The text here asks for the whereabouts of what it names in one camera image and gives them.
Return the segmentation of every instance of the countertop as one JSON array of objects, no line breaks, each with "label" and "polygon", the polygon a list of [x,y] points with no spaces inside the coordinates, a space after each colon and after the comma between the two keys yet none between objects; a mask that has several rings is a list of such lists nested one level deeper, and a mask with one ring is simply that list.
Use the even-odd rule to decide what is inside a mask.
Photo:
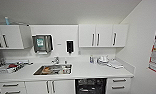
[{"label": "countertop", "polygon": [[55,75],[33,75],[42,65],[52,65],[51,63],[35,63],[26,65],[15,73],[0,74],[0,82],[10,81],[38,81],[38,80],[62,80],[81,78],[112,78],[112,77],[133,77],[125,68],[114,69],[112,67],[89,62],[72,63],[71,74]]}]

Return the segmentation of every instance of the dishwasher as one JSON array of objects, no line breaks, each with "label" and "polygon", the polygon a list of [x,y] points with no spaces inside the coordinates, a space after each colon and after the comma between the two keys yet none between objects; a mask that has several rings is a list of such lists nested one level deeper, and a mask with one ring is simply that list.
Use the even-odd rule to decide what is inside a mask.
[{"label": "dishwasher", "polygon": [[106,78],[75,80],[76,94],[105,94]]}]

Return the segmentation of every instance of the sink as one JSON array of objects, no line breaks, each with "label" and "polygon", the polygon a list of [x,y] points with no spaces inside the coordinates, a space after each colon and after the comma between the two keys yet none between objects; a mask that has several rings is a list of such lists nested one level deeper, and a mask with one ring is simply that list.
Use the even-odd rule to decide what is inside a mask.
[{"label": "sink", "polygon": [[70,74],[71,64],[55,64],[41,66],[34,75],[55,75],[55,74]]}]

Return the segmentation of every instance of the bottle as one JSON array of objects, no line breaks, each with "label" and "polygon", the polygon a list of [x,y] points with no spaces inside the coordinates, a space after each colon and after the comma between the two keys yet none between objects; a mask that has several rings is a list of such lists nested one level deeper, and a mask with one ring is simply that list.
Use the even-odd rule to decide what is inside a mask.
[{"label": "bottle", "polygon": [[6,25],[10,25],[8,17],[5,17]]},{"label": "bottle", "polygon": [[90,56],[90,63],[94,63],[94,58],[92,55]]}]

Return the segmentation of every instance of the white wall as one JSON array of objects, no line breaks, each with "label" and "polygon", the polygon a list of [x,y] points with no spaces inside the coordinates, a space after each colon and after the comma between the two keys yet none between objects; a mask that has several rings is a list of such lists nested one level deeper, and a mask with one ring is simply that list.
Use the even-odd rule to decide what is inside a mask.
[{"label": "white wall", "polygon": [[[33,47],[24,50],[0,50],[0,57],[6,59],[25,59],[25,58],[52,58],[59,57],[78,57],[90,55],[109,55],[115,58],[116,48],[79,48],[78,47],[78,25],[31,25],[32,35],[49,35],[53,37],[54,50],[47,55],[38,55]],[[74,52],[69,55],[66,51],[66,41],[74,41]]]},{"label": "white wall", "polygon": [[156,33],[156,0],[142,0],[124,19],[129,23],[124,49],[117,49],[117,57],[136,67],[131,94],[156,94],[156,73],[148,69]]}]

